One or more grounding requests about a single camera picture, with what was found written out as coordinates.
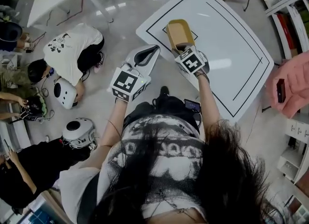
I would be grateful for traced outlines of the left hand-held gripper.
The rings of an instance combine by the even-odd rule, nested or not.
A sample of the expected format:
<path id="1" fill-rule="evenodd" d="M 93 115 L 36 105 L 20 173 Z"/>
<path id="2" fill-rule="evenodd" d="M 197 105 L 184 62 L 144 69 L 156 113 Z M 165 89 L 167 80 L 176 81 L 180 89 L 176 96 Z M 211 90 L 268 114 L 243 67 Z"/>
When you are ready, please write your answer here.
<path id="1" fill-rule="evenodd" d="M 132 50 L 121 67 L 117 67 L 110 83 L 110 93 L 125 102 L 135 100 L 150 84 L 155 63 L 160 55 L 156 44 Z"/>

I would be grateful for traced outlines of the yellow plastic tray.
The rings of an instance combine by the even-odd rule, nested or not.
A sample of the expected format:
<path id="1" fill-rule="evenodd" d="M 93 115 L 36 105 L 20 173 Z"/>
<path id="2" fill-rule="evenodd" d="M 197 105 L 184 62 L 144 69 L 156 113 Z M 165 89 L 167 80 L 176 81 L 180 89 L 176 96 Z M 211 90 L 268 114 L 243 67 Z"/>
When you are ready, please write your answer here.
<path id="1" fill-rule="evenodd" d="M 180 55 L 176 51 L 176 45 L 178 44 L 195 45 L 191 29 L 184 19 L 170 20 L 166 25 L 166 32 L 173 54 Z"/>

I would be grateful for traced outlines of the person's right forearm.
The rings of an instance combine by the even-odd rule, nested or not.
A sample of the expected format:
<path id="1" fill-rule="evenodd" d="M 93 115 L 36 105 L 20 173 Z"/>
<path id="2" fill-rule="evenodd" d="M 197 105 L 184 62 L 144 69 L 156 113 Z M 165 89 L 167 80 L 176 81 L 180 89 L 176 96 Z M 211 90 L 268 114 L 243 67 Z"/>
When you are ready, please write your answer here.
<path id="1" fill-rule="evenodd" d="M 207 136 L 216 129 L 221 116 L 207 75 L 202 71 L 198 71 L 195 73 L 195 76 L 198 79 L 202 122 L 205 135 Z"/>

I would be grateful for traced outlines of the person's left forearm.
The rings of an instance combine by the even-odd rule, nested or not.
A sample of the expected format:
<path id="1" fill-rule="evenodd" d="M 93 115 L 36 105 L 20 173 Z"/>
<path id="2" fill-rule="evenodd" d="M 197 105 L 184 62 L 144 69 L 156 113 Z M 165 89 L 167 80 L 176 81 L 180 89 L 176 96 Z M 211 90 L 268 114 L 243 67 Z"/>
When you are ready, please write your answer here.
<path id="1" fill-rule="evenodd" d="M 117 98 L 100 140 L 100 146 L 113 147 L 122 138 L 127 102 Z"/>

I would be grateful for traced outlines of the white table with black lines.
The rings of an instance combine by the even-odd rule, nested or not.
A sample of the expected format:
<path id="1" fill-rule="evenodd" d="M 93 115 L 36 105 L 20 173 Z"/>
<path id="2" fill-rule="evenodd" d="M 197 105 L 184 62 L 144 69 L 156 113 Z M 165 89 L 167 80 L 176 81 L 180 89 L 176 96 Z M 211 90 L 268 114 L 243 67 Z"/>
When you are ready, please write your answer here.
<path id="1" fill-rule="evenodd" d="M 251 28 L 222 0 L 170 0 L 136 30 L 148 44 L 160 47 L 161 56 L 175 62 L 166 25 L 184 19 L 195 47 L 209 62 L 207 76 L 221 116 L 237 122 L 268 78 L 274 62 Z M 198 87 L 197 78 L 181 74 Z"/>

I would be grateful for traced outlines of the person's black trousers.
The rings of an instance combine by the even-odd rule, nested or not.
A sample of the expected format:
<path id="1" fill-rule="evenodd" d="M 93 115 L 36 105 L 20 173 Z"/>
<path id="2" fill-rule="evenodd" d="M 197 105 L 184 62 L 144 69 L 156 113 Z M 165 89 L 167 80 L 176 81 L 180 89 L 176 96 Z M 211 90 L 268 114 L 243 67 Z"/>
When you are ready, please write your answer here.
<path id="1" fill-rule="evenodd" d="M 159 96 L 154 99 L 154 104 L 142 102 L 138 104 L 133 112 L 126 116 L 123 129 L 130 123 L 154 114 L 172 115 L 183 119 L 200 133 L 198 125 L 194 119 L 195 112 L 185 106 L 185 103 L 174 96 Z"/>

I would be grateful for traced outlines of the black device with screen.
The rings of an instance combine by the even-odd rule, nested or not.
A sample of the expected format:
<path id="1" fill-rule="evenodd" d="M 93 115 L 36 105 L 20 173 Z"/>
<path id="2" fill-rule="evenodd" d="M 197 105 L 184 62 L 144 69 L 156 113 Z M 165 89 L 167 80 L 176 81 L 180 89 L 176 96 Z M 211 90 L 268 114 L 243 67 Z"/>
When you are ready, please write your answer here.
<path id="1" fill-rule="evenodd" d="M 195 113 L 200 113 L 201 112 L 201 105 L 198 102 L 184 99 L 184 104 L 187 109 L 192 110 Z"/>

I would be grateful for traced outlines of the white capsule backpack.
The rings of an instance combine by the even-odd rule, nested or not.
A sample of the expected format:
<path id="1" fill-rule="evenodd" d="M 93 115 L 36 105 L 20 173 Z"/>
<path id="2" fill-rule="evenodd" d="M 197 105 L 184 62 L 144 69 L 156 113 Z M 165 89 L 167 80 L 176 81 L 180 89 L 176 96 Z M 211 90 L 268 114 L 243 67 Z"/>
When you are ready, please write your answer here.
<path id="1" fill-rule="evenodd" d="M 57 79 L 54 86 L 54 96 L 65 109 L 71 109 L 76 105 L 76 88 L 64 78 Z"/>

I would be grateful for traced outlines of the small black box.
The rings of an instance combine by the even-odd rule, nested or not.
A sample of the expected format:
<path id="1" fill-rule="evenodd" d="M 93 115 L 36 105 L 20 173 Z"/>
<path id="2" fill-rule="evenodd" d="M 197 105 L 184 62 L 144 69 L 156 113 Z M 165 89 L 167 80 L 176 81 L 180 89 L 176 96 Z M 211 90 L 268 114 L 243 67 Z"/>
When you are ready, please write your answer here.
<path id="1" fill-rule="evenodd" d="M 286 99 L 286 93 L 285 93 L 285 82 L 284 79 L 279 79 L 277 84 L 277 98 L 278 98 L 278 103 L 284 103 Z"/>

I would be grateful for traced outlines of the white metal shelving rack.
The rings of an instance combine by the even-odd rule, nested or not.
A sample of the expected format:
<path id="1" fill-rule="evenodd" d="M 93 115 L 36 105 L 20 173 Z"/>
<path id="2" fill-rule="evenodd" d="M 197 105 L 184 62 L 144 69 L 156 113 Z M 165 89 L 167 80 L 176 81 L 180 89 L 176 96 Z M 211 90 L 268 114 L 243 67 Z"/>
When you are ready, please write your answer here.
<path id="1" fill-rule="evenodd" d="M 309 0 L 264 0 L 287 59 L 309 51 Z"/>

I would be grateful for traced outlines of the pink padded chair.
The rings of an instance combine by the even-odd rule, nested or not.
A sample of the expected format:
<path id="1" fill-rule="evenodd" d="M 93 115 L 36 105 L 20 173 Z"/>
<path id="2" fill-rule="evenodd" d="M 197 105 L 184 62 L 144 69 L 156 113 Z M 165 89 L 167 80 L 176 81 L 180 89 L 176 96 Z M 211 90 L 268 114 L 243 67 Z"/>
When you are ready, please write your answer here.
<path id="1" fill-rule="evenodd" d="M 285 99 L 278 101 L 277 86 L 284 86 Z M 309 51 L 286 59 L 266 80 L 270 106 L 287 118 L 309 105 Z"/>

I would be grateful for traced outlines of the black round pot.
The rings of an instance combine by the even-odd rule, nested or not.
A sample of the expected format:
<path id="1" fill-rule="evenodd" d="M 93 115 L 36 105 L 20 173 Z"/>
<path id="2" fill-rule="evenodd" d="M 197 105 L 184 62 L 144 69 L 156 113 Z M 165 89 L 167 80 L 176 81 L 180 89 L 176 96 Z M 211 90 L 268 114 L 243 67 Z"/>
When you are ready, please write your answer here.
<path id="1" fill-rule="evenodd" d="M 0 22 L 0 50 L 13 51 L 23 33 L 22 28 L 14 22 Z"/>

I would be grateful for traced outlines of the white drawer cabinet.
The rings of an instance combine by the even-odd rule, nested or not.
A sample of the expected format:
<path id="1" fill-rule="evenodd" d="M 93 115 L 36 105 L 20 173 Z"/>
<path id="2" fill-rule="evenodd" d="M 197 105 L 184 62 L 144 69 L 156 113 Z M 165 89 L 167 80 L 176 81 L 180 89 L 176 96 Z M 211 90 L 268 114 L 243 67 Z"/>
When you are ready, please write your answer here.
<path id="1" fill-rule="evenodd" d="M 286 120 L 285 134 L 303 143 L 309 143 L 309 124 L 293 119 Z"/>

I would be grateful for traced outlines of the white cube shelf unit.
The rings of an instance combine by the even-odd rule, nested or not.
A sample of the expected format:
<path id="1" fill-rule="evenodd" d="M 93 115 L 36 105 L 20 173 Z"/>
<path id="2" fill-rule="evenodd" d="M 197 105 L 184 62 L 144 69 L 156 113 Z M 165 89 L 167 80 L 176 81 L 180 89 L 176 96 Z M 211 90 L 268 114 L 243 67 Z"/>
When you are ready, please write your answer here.
<path id="1" fill-rule="evenodd" d="M 300 142 L 294 148 L 287 147 L 281 154 L 277 169 L 293 184 L 296 184 L 309 167 L 309 146 Z"/>

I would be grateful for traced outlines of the black cabled device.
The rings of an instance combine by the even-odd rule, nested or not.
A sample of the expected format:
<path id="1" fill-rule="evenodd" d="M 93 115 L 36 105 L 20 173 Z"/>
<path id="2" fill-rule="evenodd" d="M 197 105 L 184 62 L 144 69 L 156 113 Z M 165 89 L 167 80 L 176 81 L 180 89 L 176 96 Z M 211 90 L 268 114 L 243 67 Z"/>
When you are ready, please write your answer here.
<path id="1" fill-rule="evenodd" d="M 40 94 L 26 98 L 28 107 L 21 108 L 20 118 L 27 121 L 42 123 L 47 114 L 47 107 L 44 98 Z"/>

